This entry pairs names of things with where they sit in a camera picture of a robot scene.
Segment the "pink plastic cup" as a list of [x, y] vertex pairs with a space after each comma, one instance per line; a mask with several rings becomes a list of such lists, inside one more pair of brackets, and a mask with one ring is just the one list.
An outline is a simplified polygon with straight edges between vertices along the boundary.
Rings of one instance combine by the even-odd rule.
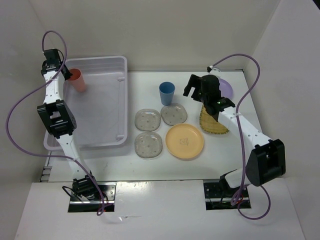
[[72, 68], [69, 70], [71, 77], [68, 79], [68, 82], [73, 86], [73, 88], [79, 92], [83, 93], [86, 91], [87, 86], [82, 75], [82, 72], [78, 68]]

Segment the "purple plastic plate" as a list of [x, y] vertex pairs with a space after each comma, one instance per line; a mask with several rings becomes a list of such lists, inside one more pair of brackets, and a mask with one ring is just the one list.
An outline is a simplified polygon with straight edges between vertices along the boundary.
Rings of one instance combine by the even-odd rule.
[[234, 96], [232, 86], [230, 85], [229, 82], [227, 82], [222, 78], [219, 79], [219, 90], [221, 91], [222, 97], [225, 97], [231, 100]]

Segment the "blue plastic cup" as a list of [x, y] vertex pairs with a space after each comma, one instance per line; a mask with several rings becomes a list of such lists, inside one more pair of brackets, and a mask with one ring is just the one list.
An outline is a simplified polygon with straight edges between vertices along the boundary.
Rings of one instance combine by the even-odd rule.
[[172, 103], [174, 93], [175, 85], [172, 82], [166, 81], [159, 85], [160, 100], [164, 106], [168, 106]]

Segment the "woven bamboo tray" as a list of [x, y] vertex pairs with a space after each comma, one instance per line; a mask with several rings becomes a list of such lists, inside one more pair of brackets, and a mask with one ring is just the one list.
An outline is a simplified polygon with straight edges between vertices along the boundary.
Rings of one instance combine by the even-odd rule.
[[210, 116], [205, 109], [205, 106], [202, 105], [200, 115], [199, 115], [199, 125], [200, 128], [208, 133], [213, 135], [225, 135], [229, 132], [229, 130], [217, 122], [212, 116]]

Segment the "yellow plastic plate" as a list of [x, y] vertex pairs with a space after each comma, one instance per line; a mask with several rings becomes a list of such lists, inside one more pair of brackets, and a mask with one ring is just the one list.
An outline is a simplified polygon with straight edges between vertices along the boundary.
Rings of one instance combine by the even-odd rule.
[[200, 130], [187, 123], [172, 126], [165, 136], [168, 151], [183, 160], [197, 157], [202, 152], [204, 143], [204, 136]]

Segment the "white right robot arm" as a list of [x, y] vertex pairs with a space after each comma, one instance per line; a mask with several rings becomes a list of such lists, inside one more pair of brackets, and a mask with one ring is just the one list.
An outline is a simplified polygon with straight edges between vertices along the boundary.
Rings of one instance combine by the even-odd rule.
[[241, 185], [259, 187], [286, 173], [284, 143], [279, 139], [272, 140], [237, 112], [235, 104], [222, 96], [215, 75], [191, 75], [184, 96], [187, 97], [192, 88], [191, 98], [201, 102], [209, 116], [244, 144], [244, 166], [223, 174], [219, 179], [219, 191], [223, 196], [231, 196]]

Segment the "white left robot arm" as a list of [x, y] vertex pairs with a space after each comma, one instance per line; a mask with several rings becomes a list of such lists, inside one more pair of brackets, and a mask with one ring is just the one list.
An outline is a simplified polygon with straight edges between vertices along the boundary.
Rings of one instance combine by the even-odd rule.
[[43, 51], [45, 99], [37, 107], [46, 133], [58, 143], [72, 170], [72, 191], [102, 198], [80, 150], [116, 147], [128, 137], [128, 63], [124, 56], [67, 59]]

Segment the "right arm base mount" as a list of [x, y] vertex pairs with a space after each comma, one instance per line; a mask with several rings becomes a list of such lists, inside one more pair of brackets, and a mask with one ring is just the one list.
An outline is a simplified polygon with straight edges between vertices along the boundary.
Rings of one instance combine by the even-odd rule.
[[231, 205], [233, 194], [237, 189], [232, 189], [229, 193], [224, 193], [218, 180], [208, 180], [203, 182], [203, 191], [205, 199], [205, 207], [207, 211], [213, 210], [233, 210], [237, 209], [239, 203], [240, 209], [250, 209], [251, 203], [249, 192], [245, 188], [237, 201], [236, 205]]

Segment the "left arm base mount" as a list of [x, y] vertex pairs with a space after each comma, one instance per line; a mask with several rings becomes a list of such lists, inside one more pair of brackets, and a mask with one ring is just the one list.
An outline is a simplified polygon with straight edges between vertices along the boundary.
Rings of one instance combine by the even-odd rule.
[[[114, 212], [117, 183], [100, 182], [98, 186], [104, 197], [104, 212]], [[76, 193], [68, 186], [63, 186], [62, 189], [69, 196], [69, 213], [96, 213], [98, 209], [102, 207], [102, 199], [99, 193], [85, 197], [76, 195]]]

